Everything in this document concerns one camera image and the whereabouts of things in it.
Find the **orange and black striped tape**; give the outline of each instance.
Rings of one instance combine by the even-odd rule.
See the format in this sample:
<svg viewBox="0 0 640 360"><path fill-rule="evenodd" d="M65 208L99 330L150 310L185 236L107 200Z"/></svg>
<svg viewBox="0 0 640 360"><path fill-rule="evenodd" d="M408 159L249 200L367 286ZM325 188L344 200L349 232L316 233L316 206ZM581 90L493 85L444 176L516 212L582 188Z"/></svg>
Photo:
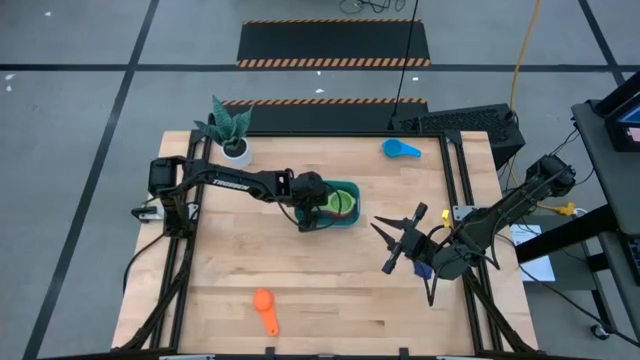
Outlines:
<svg viewBox="0 0 640 360"><path fill-rule="evenodd" d="M408 58L406 62L407 67L431 64L427 58ZM244 59L236 62L241 68L398 67L404 64L404 58Z"/></svg>
<svg viewBox="0 0 640 360"><path fill-rule="evenodd" d="M296 23L347 23L347 22L411 22L411 19L296 19L296 20L247 20L246 24L296 24Z"/></svg>
<svg viewBox="0 0 640 360"><path fill-rule="evenodd" d="M307 104L392 104L396 98L353 98L353 99L278 99L278 100L225 100L223 105L307 105ZM399 103L426 104L424 98L400 98Z"/></svg>

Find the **black mat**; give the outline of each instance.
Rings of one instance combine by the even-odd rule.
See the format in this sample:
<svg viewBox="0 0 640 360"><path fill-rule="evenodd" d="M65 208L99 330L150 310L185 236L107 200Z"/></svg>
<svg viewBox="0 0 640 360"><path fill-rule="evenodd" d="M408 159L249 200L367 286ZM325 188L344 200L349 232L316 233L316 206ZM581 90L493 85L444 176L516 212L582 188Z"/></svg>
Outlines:
<svg viewBox="0 0 640 360"><path fill-rule="evenodd" d="M255 20L242 25L239 67L402 68L409 19ZM421 20L413 23L408 67L430 64Z"/></svg>
<svg viewBox="0 0 640 360"><path fill-rule="evenodd" d="M230 100L223 103L231 114L255 105L249 135L269 131L365 133L387 130L395 98ZM427 111L425 99L400 98L397 116L410 118Z"/></svg>

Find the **orange measuring spoon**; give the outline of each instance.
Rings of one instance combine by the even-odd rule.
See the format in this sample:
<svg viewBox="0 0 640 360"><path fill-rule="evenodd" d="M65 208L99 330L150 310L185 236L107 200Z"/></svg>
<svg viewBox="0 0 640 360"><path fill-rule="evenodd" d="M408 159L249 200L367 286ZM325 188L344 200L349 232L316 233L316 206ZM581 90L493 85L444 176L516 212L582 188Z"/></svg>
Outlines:
<svg viewBox="0 0 640 360"><path fill-rule="evenodd" d="M267 328L267 334L270 336L276 336L280 333L278 328L278 319L276 319L276 309L274 308L275 301L273 294L265 289L256 290L253 295L253 307L256 308L265 328Z"/></svg>

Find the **concrete floor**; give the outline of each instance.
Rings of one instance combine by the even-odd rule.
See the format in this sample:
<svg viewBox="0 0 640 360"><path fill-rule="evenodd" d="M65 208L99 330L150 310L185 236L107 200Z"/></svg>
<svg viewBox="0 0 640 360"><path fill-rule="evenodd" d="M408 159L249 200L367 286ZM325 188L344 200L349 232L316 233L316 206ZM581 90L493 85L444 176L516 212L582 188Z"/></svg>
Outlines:
<svg viewBox="0 0 640 360"><path fill-rule="evenodd" d="M129 210L145 197L148 162L157 154L162 132L190 129L192 120L204 119L212 93L228 99L396 94L397 71L323 71L320 76L315 71L134 74L126 66L120 71L38 67L126 65L145 14L155 3L0 0L0 159L6 164L0 176L5 189L0 194L0 225L5 229L0 242L5 269L0 273L5 289L0 292L3 358L23 356L92 166L94 172L101 170L100 176L94 178L97 184L84 222L76 221L81 231L40 357L109 349L122 272L139 228ZM348 17L338 11L337 3L160 0L133 65L138 60L140 64L234 64L243 20ZM413 4L407 1L400 13L374 15L366 9L353 17L410 17ZM640 69L640 48L633 35L640 4L635 0L588 0L588 4L617 63ZM533 5L533 0L423 0L418 17L424 19L435 65L508 65L517 59ZM16 71L8 64L34 66ZM602 97L616 87L612 68L604 66L607 61L577 0L543 2L525 64L595 66L581 68L584 72L563 73L550 67L550 72L521 74L516 110L527 146L515 164L519 177L571 131L571 105ZM133 81L123 86L127 69ZM508 102L512 74L488 70L409 72L402 95L426 97L432 110ZM15 76L5 80L11 74ZM325 93L316 94L318 88ZM118 93L121 99L126 95L121 113L114 107ZM113 125L104 166L96 168L102 165L96 153L99 143ZM579 179L591 170L580 141L565 147L561 157L576 168ZM567 198L585 209L605 201L595 176ZM612 294L621 330L631 334L609 274L604 274L603 282ZM544 289L527 286L527 294L541 349L606 359L640 354L616 338L606 342L593 338L588 332L591 321ZM569 295L595 312L589 293Z"/></svg>

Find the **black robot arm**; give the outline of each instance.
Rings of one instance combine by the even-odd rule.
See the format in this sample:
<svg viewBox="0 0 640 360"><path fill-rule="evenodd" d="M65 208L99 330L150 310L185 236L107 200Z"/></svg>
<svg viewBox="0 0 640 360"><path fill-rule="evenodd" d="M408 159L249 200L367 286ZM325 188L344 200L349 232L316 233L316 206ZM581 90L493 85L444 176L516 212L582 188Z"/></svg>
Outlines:
<svg viewBox="0 0 640 360"><path fill-rule="evenodd" d="M182 167L182 182L177 183L178 166ZM215 185L244 191L257 200L278 202L302 210L300 231L313 230L312 209L327 204L328 192L322 177L307 172L295 177L291 169L250 173L204 160L188 160L182 156L158 158L149 168L149 193L158 198L164 208L165 232L170 236L188 237L192 231L189 207L184 195L193 187ZM140 218L147 207L136 208L132 214Z"/></svg>
<svg viewBox="0 0 640 360"><path fill-rule="evenodd" d="M418 205L412 220L389 220L376 216L383 223L403 230L400 241L395 242L372 224L391 251L382 271L391 273L398 257L404 253L407 258L432 267L435 276L453 280L486 258L486 249L493 245L495 234L503 227L528 215L538 201L568 193L575 184L574 177L575 171L558 157L543 156L527 170L527 178L522 185L493 206L469 213L441 244L431 240L431 234L425 235L416 230L416 225L427 211L425 204Z"/></svg>

